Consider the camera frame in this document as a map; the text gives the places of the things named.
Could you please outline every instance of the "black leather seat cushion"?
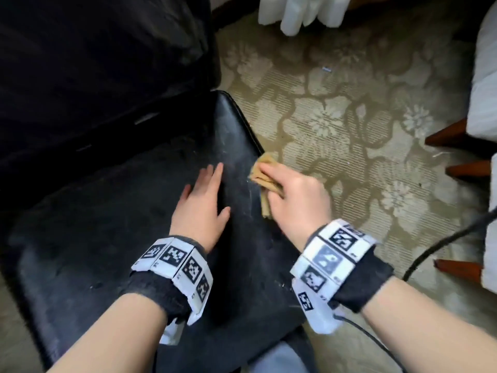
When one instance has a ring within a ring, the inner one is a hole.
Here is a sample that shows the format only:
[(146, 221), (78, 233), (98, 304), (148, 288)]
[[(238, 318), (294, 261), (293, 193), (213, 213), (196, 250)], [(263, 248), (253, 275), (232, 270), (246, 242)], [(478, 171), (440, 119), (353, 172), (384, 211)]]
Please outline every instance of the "black leather seat cushion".
[[(204, 315), (179, 346), (159, 347), (158, 371), (232, 371), (304, 320), (289, 274), (298, 253), (260, 215), (259, 188), (247, 176), (261, 148), (239, 108), (219, 91), (169, 107), (108, 133), (88, 154), (94, 172), (22, 212), (10, 230), (3, 271), (47, 364), (117, 298), (131, 264), (167, 235), (183, 186), (208, 163), (225, 164), (220, 208), (231, 206), (231, 219), (209, 256)], [(90, 166), (66, 162), (68, 171), (75, 164)]]

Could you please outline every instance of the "black leather chair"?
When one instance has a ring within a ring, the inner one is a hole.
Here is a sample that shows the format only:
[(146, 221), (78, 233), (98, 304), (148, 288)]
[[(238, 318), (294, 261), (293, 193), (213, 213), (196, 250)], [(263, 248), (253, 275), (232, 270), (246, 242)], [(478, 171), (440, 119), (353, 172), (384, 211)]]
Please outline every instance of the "black leather chair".
[(0, 125), (2, 273), (49, 367), (167, 234), (183, 186), (224, 162), (219, 203), (232, 213), (208, 257), (212, 293), (180, 345), (159, 347), (158, 371), (230, 372), (304, 321), (289, 274), (297, 251), (261, 218), (247, 180), (260, 144), (229, 94), (210, 90), (208, 0), (142, 1), (11, 0), (16, 18), (0, 9), (16, 31), (0, 58), (11, 101)]

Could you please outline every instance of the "qr code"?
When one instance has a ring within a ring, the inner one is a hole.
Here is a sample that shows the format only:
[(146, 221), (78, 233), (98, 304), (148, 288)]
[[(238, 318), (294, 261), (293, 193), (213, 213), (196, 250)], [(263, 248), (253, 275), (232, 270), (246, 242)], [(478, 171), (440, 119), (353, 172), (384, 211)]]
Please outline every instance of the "qr code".
[(204, 302), (205, 296), (209, 292), (209, 283), (207, 282), (207, 278), (205, 277), (205, 275), (202, 275), (202, 277), (200, 278), (196, 291), (198, 296), (200, 297), (200, 300)]
[(297, 296), (299, 297), (299, 301), (304, 311), (314, 310), (314, 308), (312, 307), (312, 303), (307, 296), (307, 293), (302, 292), (299, 293)]
[(169, 246), (169, 248), (160, 257), (160, 260), (169, 263), (172, 266), (178, 267), (183, 262), (185, 257), (186, 252), (175, 246)]
[(326, 279), (312, 266), (307, 267), (300, 279), (316, 293), (319, 292), (326, 282)]
[(339, 228), (330, 237), (330, 241), (340, 247), (342, 250), (347, 251), (351, 246), (357, 242), (357, 238), (346, 232), (345, 229)]
[(190, 257), (186, 261), (186, 264), (184, 265), (182, 271), (190, 279), (190, 281), (195, 284), (198, 276), (200, 275), (200, 272), (202, 271), (202, 268), (193, 257)]
[(343, 225), (343, 228), (346, 229), (346, 230), (348, 230), (352, 234), (357, 235), (357, 237), (359, 237), (359, 238), (362, 238), (362, 237), (364, 237), (366, 235), (366, 233), (363, 233), (360, 230), (356, 230), (356, 229), (352, 228), (352, 225), (350, 225), (350, 224)]
[(323, 247), (321, 247), (316, 256), (313, 258), (313, 262), (328, 275), (331, 275), (333, 271), (335, 271), (342, 260), (343, 257), (340, 253), (327, 245), (323, 245)]
[(150, 246), (149, 249), (145, 252), (145, 254), (142, 255), (140, 259), (145, 259), (145, 258), (150, 258), (150, 257), (157, 257), (158, 253), (162, 250), (162, 248), (165, 245), (153, 245)]

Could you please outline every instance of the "beige carpet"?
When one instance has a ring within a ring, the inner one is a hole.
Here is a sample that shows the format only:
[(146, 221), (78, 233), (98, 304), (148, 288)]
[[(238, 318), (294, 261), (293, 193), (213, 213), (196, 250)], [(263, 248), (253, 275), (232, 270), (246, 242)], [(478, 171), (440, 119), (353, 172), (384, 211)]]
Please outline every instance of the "beige carpet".
[[(398, 275), (488, 205), (487, 194), (444, 174), (468, 154), (423, 143), (467, 113), (475, 47), (453, 39), (464, 27), (467, 2), (396, 1), (352, 14), (339, 29), (292, 38), (278, 25), (258, 25), (252, 14), (217, 34), (221, 88), (264, 149), (319, 178), (332, 195), (334, 217), (383, 241), (377, 254)], [(477, 261), (481, 238), (465, 238), (438, 257)], [(433, 259), (412, 282), (497, 335), (497, 295), (438, 273)], [(351, 326), (310, 335), (322, 372), (398, 371)]]

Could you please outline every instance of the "beige rag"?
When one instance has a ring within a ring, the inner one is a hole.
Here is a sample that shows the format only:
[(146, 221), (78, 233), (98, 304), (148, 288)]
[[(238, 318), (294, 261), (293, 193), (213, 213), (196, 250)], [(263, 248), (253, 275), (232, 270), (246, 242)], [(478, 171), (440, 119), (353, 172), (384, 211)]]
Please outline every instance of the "beige rag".
[(262, 212), (262, 216), (264, 218), (272, 219), (271, 208), (269, 206), (269, 200), (267, 199), (267, 194), (269, 191), (274, 191), (281, 197), (284, 197), (283, 187), (276, 182), (273, 178), (267, 176), (259, 169), (259, 163), (269, 163), (275, 164), (276, 160), (269, 154), (264, 153), (262, 156), (258, 158), (258, 160), (253, 164), (252, 170), (250, 171), (250, 175), (248, 178), (251, 181), (254, 181), (259, 186), (260, 189), (260, 208)]

